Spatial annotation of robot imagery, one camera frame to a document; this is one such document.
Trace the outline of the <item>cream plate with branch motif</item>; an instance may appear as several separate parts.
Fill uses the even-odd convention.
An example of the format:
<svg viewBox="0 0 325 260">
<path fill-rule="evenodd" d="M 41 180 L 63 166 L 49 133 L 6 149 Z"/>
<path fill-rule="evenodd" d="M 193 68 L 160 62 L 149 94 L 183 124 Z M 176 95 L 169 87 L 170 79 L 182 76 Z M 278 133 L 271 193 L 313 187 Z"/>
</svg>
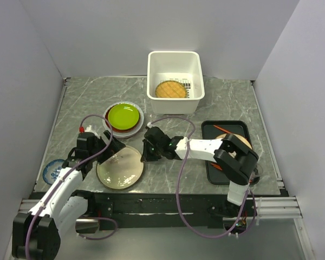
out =
<svg viewBox="0 0 325 260">
<path fill-rule="evenodd" d="M 108 189 L 124 190 L 133 186 L 144 171 L 140 152 L 126 146 L 102 164 L 97 164 L 98 180 Z"/>
</svg>

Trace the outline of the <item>round woven bamboo mat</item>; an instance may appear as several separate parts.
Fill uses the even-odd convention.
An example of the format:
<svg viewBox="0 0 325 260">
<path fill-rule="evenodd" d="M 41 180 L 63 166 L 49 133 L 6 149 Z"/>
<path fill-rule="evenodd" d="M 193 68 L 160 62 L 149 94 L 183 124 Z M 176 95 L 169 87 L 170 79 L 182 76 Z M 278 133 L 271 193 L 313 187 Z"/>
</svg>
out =
<svg viewBox="0 0 325 260">
<path fill-rule="evenodd" d="M 186 98 L 187 89 L 178 81 L 168 80 L 157 85 L 155 95 L 158 98 Z"/>
</svg>

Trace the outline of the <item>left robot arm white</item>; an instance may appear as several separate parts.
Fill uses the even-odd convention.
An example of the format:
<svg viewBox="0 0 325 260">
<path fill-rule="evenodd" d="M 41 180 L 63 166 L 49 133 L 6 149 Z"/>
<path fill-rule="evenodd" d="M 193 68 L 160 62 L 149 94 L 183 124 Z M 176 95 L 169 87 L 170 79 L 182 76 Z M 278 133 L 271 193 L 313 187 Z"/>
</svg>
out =
<svg viewBox="0 0 325 260">
<path fill-rule="evenodd" d="M 102 164 L 125 144 L 104 131 L 102 138 L 92 132 L 79 133 L 76 146 L 63 162 L 57 179 L 27 213 L 18 213 L 12 228 L 12 256 L 17 259 L 55 259 L 61 238 L 84 216 L 96 213 L 93 192 L 78 190 L 93 163 Z"/>
</svg>

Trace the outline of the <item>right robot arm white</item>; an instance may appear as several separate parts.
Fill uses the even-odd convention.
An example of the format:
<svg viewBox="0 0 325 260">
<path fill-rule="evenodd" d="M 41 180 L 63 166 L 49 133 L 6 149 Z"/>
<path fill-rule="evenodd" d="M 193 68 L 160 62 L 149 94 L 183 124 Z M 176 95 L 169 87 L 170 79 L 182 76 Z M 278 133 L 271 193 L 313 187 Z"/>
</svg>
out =
<svg viewBox="0 0 325 260">
<path fill-rule="evenodd" d="M 215 163 L 226 175 L 229 184 L 226 209 L 233 216 L 245 210 L 244 197 L 257 166 L 257 153 L 238 136 L 226 134 L 218 139 L 170 138 L 159 127 L 150 127 L 144 135 L 142 162 L 197 159 Z"/>
</svg>

